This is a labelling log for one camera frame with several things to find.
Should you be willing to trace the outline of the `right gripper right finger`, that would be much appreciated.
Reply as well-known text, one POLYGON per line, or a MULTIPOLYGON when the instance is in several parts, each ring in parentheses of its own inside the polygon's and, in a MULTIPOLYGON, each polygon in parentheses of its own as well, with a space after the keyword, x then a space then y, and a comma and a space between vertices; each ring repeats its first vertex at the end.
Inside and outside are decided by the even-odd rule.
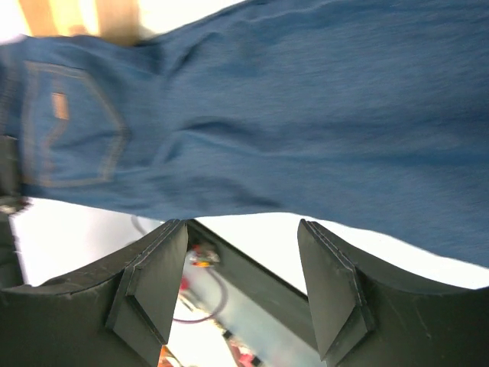
POLYGON ((298 245, 319 356, 329 366, 486 366, 488 290, 398 268, 302 220, 298 245))

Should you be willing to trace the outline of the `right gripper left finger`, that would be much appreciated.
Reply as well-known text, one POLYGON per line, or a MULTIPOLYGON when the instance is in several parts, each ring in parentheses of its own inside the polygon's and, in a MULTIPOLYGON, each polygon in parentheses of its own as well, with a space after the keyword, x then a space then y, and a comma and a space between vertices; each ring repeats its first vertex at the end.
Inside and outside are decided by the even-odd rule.
POLYGON ((33 287, 1 291, 3 366, 155 366, 187 250, 184 221, 33 287))

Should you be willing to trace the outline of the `dark blue denim trousers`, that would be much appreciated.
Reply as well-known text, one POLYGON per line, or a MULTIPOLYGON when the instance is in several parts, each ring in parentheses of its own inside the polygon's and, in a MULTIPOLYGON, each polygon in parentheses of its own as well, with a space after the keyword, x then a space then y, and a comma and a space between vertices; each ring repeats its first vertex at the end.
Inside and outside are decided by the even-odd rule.
POLYGON ((488 3, 245 1, 132 47, 1 48, 24 195, 285 212, 488 264, 488 3))

